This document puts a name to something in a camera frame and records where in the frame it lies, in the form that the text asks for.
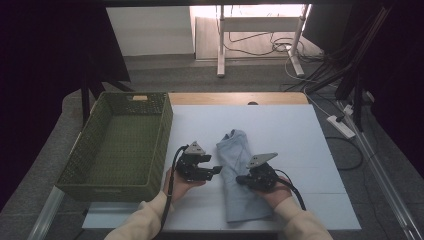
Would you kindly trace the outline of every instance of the white tabletop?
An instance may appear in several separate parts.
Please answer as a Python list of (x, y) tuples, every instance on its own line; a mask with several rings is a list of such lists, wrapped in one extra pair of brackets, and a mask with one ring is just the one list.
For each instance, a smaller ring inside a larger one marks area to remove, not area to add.
[[(219, 165), (216, 144), (232, 129), (243, 130), (252, 154), (277, 152), (268, 163), (285, 171), (301, 193), (306, 208), (329, 230), (361, 229), (327, 142), (311, 105), (174, 105), (174, 118), (165, 169), (180, 146), (197, 141)], [(223, 180), (219, 175), (190, 190), (176, 203), (165, 231), (281, 231), (284, 223), (271, 219), (227, 223)], [(116, 228), (137, 203), (92, 203), (83, 228)]]

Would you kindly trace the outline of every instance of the blue cloth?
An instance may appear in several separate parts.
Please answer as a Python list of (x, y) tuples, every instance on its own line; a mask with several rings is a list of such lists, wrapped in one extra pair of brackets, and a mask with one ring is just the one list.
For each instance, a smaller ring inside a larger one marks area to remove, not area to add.
[(246, 175), (249, 169), (250, 153), (246, 133), (232, 130), (216, 144), (218, 159), (223, 166), (221, 176), (224, 179), (224, 194), (227, 222), (260, 219), (271, 216), (273, 210), (268, 203), (246, 185), (236, 182), (236, 177)]

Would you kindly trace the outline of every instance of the wall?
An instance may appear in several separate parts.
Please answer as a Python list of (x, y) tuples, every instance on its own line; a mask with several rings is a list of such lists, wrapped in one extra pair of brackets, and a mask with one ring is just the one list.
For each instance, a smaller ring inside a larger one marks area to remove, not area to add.
[(188, 6), (107, 12), (123, 56), (194, 53)]

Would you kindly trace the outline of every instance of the woven basket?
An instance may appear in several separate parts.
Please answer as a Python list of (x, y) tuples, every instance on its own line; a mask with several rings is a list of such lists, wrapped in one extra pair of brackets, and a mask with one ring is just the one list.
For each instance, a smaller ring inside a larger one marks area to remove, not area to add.
[(102, 93), (56, 186), (77, 201), (152, 200), (172, 116), (167, 93)]

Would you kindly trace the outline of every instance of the beige sleeve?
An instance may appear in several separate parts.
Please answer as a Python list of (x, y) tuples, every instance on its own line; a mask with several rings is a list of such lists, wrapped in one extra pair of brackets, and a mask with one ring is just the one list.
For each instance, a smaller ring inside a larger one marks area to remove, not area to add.
[(303, 211), (289, 197), (274, 209), (287, 222), (284, 234), (289, 240), (333, 239), (322, 223), (308, 211)]
[(150, 202), (142, 202), (139, 210), (131, 214), (125, 222), (106, 236), (106, 240), (145, 240), (152, 239), (160, 231), (166, 195), (160, 191)]

